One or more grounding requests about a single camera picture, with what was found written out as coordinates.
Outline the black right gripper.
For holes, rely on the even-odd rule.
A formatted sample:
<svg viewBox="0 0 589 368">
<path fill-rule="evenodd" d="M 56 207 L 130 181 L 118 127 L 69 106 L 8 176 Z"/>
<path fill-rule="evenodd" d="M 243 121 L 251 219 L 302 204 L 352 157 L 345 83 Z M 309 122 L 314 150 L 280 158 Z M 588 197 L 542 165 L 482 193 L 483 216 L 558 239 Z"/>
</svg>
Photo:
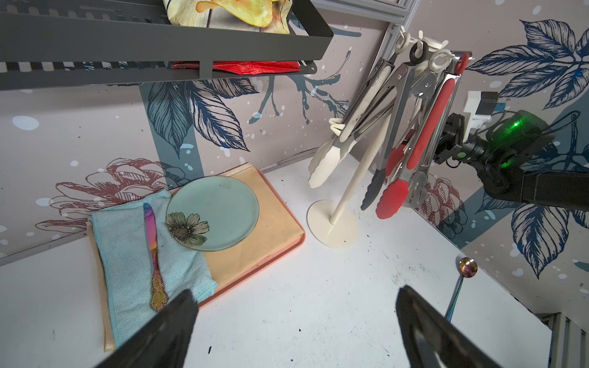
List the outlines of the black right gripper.
<svg viewBox="0 0 589 368">
<path fill-rule="evenodd" d="M 455 159 L 473 168 L 488 166 L 487 141 L 479 136 L 484 130 L 479 128 L 475 133 L 466 135 L 465 127 L 466 118 L 463 115 L 451 113 L 448 116 L 433 156 L 436 164 Z"/>
</svg>

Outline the red silicone tongs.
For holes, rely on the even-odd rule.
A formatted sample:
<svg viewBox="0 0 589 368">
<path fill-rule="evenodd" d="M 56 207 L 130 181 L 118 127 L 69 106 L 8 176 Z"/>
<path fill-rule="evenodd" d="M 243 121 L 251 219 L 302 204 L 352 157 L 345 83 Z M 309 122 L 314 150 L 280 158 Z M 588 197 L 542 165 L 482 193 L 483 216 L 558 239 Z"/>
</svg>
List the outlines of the red silicone tongs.
<svg viewBox="0 0 589 368">
<path fill-rule="evenodd" d="M 457 61 L 456 73 L 461 77 L 462 73 L 469 64 L 469 60 L 472 57 L 472 52 L 464 52 Z M 379 219 L 389 219 L 394 216 L 402 205 L 405 203 L 409 194 L 409 181 L 414 173 L 414 168 L 417 165 L 417 161 L 420 158 L 420 153 L 415 154 L 415 145 L 422 133 L 424 124 L 428 120 L 429 109 L 427 108 L 426 120 L 420 125 L 419 130 L 414 133 L 412 140 L 406 146 L 406 154 L 403 156 L 399 167 L 394 173 L 391 173 L 388 187 L 383 191 L 383 194 L 377 204 L 376 214 Z"/>
</svg>

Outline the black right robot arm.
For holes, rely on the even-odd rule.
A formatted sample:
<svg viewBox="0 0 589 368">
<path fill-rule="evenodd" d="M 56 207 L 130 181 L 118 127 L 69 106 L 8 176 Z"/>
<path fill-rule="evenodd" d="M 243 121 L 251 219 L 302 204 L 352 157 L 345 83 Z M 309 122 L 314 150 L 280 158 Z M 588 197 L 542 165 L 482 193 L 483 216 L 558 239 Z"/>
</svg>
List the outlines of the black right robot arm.
<svg viewBox="0 0 589 368">
<path fill-rule="evenodd" d="M 588 175 L 542 168 L 557 130 L 520 110 L 484 129 L 484 136 L 466 134 L 466 118 L 451 114 L 438 140 L 433 161 L 448 159 L 476 171 L 486 193 L 507 202 L 588 210 Z"/>
</svg>

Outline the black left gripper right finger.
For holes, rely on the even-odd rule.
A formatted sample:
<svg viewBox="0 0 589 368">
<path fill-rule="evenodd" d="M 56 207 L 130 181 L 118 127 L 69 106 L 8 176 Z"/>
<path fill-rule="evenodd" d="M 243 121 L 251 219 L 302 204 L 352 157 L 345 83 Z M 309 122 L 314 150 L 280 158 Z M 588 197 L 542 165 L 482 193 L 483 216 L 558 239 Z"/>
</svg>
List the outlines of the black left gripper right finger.
<svg viewBox="0 0 589 368">
<path fill-rule="evenodd" d="M 396 314 L 410 367 L 497 367 L 411 286 L 398 291 Z"/>
</svg>

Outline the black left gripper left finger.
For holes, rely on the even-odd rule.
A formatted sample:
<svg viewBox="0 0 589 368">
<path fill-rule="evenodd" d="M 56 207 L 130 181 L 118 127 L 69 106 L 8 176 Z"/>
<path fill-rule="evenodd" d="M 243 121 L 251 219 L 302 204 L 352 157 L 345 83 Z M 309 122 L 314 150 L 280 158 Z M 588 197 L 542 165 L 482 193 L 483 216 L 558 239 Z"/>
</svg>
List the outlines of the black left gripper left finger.
<svg viewBox="0 0 589 368">
<path fill-rule="evenodd" d="M 198 312 L 192 292 L 182 291 L 98 366 L 184 366 Z"/>
</svg>

